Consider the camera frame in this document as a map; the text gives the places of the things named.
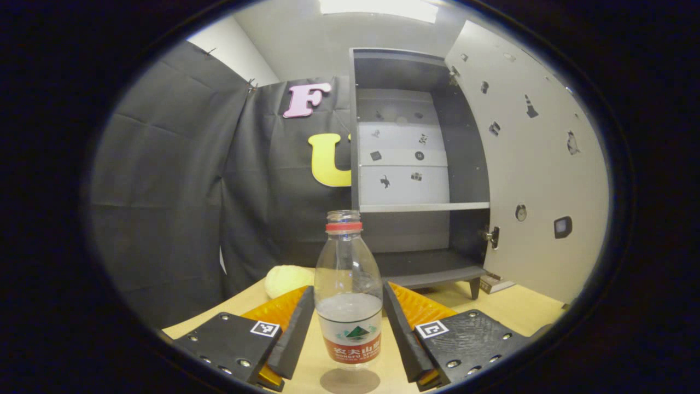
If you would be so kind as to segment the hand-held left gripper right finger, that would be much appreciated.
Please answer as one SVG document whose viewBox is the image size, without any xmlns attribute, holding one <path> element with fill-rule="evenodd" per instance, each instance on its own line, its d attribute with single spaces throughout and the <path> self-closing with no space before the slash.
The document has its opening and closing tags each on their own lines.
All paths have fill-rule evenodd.
<svg viewBox="0 0 700 394">
<path fill-rule="evenodd" d="M 532 342 L 483 311 L 455 312 L 388 280 L 383 309 L 406 377 L 420 391 L 473 380 Z"/>
</svg>

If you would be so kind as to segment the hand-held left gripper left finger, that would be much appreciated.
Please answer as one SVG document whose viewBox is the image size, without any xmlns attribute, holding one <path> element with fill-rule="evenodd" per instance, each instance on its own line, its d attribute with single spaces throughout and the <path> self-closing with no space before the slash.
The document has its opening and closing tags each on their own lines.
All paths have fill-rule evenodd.
<svg viewBox="0 0 700 394">
<path fill-rule="evenodd" d="M 219 312 L 172 344 L 227 379 L 282 392 L 313 310 L 313 286 L 304 285 L 240 316 Z"/>
</svg>

